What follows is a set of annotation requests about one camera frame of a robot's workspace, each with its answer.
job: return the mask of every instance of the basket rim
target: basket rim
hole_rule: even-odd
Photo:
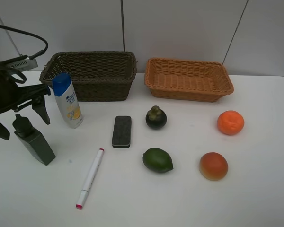
[[[223,73],[227,79],[227,82],[230,85],[230,89],[228,90],[217,90],[217,89],[193,89],[193,88],[181,88],[181,87],[162,87],[162,86],[156,86],[153,85],[152,83],[149,82],[148,78],[149,78],[149,73],[150,73],[150,63],[152,61],[155,60],[163,60],[163,61],[173,61],[173,62],[190,62],[190,63],[204,63],[204,64],[215,64],[219,67],[222,68]],[[149,89],[155,89],[155,90],[160,90],[160,91],[169,91],[169,92],[173,92],[173,91],[177,91],[177,92],[195,92],[195,93],[199,93],[199,94],[205,94],[205,95],[217,95],[217,96],[224,96],[224,95],[230,95],[231,93],[233,93],[234,88],[233,88],[233,84],[231,82],[231,79],[228,75],[228,72],[226,70],[226,68],[219,62],[215,62],[215,61],[198,61],[198,60],[183,60],[183,59],[176,59],[176,58],[150,58],[147,60],[146,63],[146,71],[145,71],[145,76],[144,76],[144,83],[145,85],[149,88]]]
[[[103,83],[107,83],[107,84],[129,84],[132,83],[135,79],[135,76],[137,74],[137,60],[136,57],[134,55],[134,53],[132,52],[128,52],[128,51],[76,51],[76,52],[59,52],[54,54],[50,60],[48,61],[48,63],[44,66],[43,70],[41,71],[40,74],[40,82],[41,83],[48,83],[51,84],[52,83],[52,79],[48,79],[45,78],[45,75],[47,74],[48,70],[49,70],[49,66],[62,54],[66,54],[66,55],[76,55],[76,54],[123,54],[123,55],[128,55],[132,58],[132,63],[133,63],[133,67],[132,67],[132,73],[130,75],[129,78],[98,78],[98,77],[94,77],[94,78],[88,78],[88,79],[74,79],[72,78],[71,81],[73,84],[103,84]]]

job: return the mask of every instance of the black cable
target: black cable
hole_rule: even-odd
[[[30,33],[30,32],[25,32],[25,31],[22,31],[22,30],[19,30],[19,29],[15,29],[15,28],[12,28],[12,27],[7,27],[7,26],[4,26],[4,25],[0,25],[0,28],[5,29],[5,30],[9,30],[9,31],[12,31],[12,32],[21,33],[21,34],[24,34],[24,35],[29,35],[29,36],[35,37],[37,39],[40,39],[45,43],[45,48],[43,50],[40,50],[38,53],[35,53],[34,55],[28,57],[30,60],[44,54],[45,51],[48,48],[48,42],[44,38],[42,38],[38,35],[35,35],[33,33]]]
[[[19,83],[19,84],[24,84],[25,81],[27,80],[26,76],[18,71],[17,69],[13,69],[13,68],[8,68],[8,67],[4,67],[4,66],[0,66],[0,70],[2,71],[10,71],[10,72],[13,72],[14,74],[18,75],[22,80],[19,80],[17,78],[14,78],[12,75],[9,75],[8,73],[6,73],[6,75],[11,79],[13,80],[14,82],[16,83]]]

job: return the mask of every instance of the marker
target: marker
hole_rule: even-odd
[[[83,205],[87,199],[87,196],[89,195],[91,184],[93,183],[94,177],[97,173],[97,170],[99,168],[103,155],[104,155],[104,150],[100,148],[93,164],[90,167],[89,174],[87,175],[85,183],[82,187],[80,197],[76,205],[77,209],[81,210],[83,208]]]

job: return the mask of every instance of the orange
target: orange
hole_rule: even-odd
[[[244,127],[244,118],[234,110],[222,113],[217,122],[218,129],[226,135],[235,135]]]

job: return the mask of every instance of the black bottle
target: black bottle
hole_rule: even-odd
[[[13,122],[15,134],[28,151],[41,163],[48,165],[56,157],[41,132],[35,129],[27,117],[16,114]]]

